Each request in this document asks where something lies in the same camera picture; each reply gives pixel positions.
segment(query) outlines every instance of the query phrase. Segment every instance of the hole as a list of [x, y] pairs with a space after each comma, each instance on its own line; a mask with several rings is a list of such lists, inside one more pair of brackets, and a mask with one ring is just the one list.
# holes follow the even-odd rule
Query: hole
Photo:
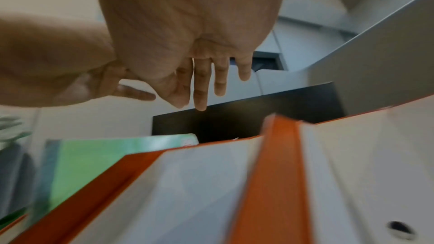
[[416, 232], [407, 224], [400, 221], [391, 221], [387, 224], [391, 235], [399, 239], [414, 240], [416, 238]]

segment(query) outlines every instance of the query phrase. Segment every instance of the green book cover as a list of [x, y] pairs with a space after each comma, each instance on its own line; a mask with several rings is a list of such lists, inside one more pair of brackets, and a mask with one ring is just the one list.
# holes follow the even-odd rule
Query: green book cover
[[119, 139], [48, 140], [32, 223], [60, 205], [123, 156], [197, 145], [194, 134]]

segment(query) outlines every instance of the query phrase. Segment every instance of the hand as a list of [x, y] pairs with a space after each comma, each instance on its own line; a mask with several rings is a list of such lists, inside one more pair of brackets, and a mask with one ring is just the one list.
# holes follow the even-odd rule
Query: hand
[[0, 16], [0, 104], [71, 105], [108, 95], [154, 100], [119, 84], [139, 78], [115, 54], [104, 24], [8, 14]]
[[229, 57], [248, 80], [252, 53], [270, 32], [282, 0], [99, 0], [125, 64], [176, 107], [207, 105], [211, 63], [216, 94], [226, 90]]

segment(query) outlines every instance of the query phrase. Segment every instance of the human hand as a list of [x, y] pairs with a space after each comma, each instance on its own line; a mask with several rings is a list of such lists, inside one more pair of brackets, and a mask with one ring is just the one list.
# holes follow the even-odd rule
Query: human hand
[[154, 100], [116, 56], [105, 24], [0, 15], [0, 104], [62, 106], [104, 96]]
[[123, 62], [176, 107], [207, 105], [211, 63], [215, 91], [226, 90], [229, 57], [242, 80], [270, 32], [282, 0], [99, 0]]

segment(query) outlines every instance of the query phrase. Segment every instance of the black panel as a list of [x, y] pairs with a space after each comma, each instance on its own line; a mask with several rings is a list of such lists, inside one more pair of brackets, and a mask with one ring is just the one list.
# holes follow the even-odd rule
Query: black panel
[[200, 143], [256, 136], [266, 116], [278, 113], [319, 123], [344, 116], [332, 83], [153, 117], [153, 135], [194, 133]]

